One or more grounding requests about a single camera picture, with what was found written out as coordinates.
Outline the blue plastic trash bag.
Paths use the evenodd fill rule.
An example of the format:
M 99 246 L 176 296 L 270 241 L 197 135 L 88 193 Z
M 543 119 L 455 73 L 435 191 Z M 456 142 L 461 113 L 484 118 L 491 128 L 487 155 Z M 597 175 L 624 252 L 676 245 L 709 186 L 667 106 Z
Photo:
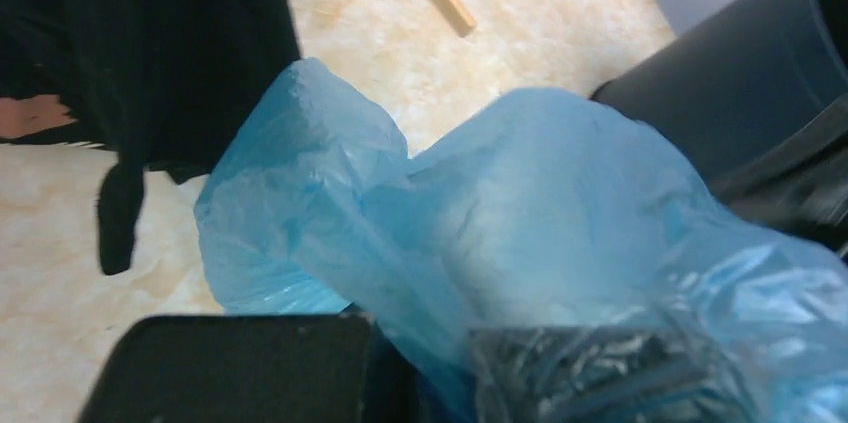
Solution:
M 753 422 L 847 418 L 847 269 L 744 221 L 649 126 L 561 89 L 495 100 L 410 157 L 321 62 L 270 85 L 195 204 L 232 313 L 355 304 L 450 415 L 479 329 L 639 327 L 712 342 Z

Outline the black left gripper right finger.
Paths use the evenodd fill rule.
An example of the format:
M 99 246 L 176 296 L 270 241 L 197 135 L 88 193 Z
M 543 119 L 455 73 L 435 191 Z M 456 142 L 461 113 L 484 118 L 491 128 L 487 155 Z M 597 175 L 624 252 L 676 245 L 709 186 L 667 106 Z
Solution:
M 753 422 L 734 372 L 700 336 L 639 327 L 479 329 L 481 422 Z

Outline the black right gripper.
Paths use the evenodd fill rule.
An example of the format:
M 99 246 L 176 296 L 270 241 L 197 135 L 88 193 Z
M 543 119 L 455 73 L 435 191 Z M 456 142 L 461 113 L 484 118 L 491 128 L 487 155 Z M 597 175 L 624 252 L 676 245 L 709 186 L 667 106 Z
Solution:
M 847 253 L 847 97 L 754 162 L 712 179 L 740 218 Z

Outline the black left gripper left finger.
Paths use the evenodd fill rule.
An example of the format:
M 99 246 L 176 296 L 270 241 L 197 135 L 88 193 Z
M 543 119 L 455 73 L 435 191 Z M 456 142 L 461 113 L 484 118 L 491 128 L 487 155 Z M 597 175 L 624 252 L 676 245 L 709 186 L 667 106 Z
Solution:
M 410 365 L 367 316 L 155 316 L 118 341 L 82 422 L 413 422 Z

